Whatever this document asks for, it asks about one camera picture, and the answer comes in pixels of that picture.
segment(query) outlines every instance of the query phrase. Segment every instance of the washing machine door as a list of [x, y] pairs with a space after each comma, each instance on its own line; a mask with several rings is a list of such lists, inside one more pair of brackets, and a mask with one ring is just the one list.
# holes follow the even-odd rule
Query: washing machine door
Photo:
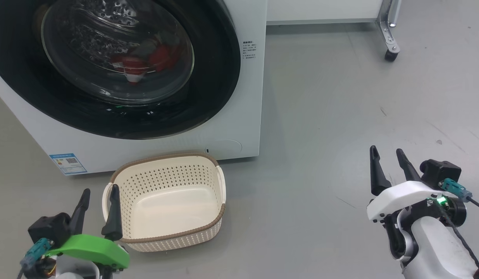
[[206, 122], [234, 92], [240, 55], [218, 0], [0, 0], [0, 76], [46, 115], [101, 136]]

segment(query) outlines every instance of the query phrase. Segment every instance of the beige plastic basket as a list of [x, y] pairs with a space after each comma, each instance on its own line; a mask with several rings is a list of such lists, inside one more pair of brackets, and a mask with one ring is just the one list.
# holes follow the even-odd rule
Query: beige plastic basket
[[226, 184], [217, 161], [181, 154], [122, 166], [103, 191], [105, 221], [112, 184], [121, 195], [121, 242], [140, 252], [166, 251], [215, 237], [226, 207]]

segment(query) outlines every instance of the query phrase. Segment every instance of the caster wheel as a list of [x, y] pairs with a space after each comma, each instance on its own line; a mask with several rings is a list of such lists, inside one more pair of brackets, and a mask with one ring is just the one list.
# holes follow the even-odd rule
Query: caster wheel
[[391, 51], [387, 50], [386, 55], [384, 56], [384, 60], [393, 62], [394, 60], [396, 60], [397, 57], [398, 57], [397, 53], [392, 53]]

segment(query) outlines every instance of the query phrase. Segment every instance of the washing machine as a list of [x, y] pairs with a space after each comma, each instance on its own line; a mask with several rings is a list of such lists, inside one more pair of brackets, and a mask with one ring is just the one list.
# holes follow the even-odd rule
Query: washing machine
[[0, 0], [0, 97], [65, 175], [259, 155], [266, 0]]

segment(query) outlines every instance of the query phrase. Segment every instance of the gray floor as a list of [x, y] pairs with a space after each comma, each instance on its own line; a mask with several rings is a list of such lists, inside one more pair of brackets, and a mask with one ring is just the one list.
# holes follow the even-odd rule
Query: gray floor
[[[261, 155], [222, 162], [227, 210], [208, 243], [131, 251], [123, 278], [402, 278], [367, 220], [369, 147], [393, 184], [402, 148], [418, 166], [449, 160], [479, 199], [479, 0], [407, 0], [383, 61], [372, 25], [269, 27]], [[110, 173], [64, 177], [0, 100], [0, 278], [12, 278], [38, 217], [71, 213], [85, 187], [85, 233], [100, 235]], [[479, 209], [460, 228], [479, 258]]]

